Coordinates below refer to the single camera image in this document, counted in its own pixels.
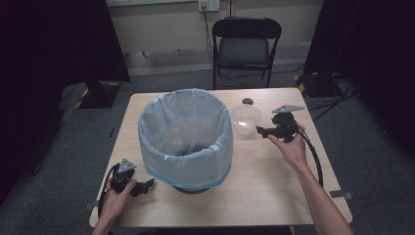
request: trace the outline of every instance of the chair leg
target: chair leg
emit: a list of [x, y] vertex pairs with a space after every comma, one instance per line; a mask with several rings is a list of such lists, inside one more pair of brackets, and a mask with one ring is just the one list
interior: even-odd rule
[[213, 63], [213, 90], [216, 90], [216, 65]]
[[271, 79], [271, 74], [272, 74], [272, 68], [269, 69], [268, 71], [268, 78], [266, 79], [266, 88], [269, 88], [269, 80]]

